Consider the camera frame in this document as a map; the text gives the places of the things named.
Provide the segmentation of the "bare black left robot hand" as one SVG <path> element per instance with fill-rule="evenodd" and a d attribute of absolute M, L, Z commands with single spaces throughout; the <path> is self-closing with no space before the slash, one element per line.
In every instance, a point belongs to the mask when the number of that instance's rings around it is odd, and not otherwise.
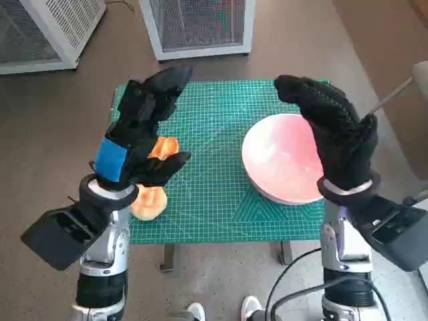
<path fill-rule="evenodd" d="M 143 82 L 129 80 L 118 105 L 119 117 L 107 129 L 96 158 L 90 162 L 100 184 L 120 191 L 133 184 L 162 187 L 190 159 L 177 152 L 165 160 L 152 156 L 158 125 L 176 110 L 189 83 L 191 66 L 161 70 Z"/>

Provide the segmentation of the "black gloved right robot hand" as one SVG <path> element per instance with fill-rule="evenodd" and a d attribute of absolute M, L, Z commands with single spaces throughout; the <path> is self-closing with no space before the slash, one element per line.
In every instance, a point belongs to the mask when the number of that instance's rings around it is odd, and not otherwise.
<path fill-rule="evenodd" d="M 310 125 L 324 177 L 349 191 L 370 180 L 370 160 L 378 143 L 374 114 L 360 118 L 341 89 L 307 77 L 274 80 L 278 98 L 295 104 Z"/>

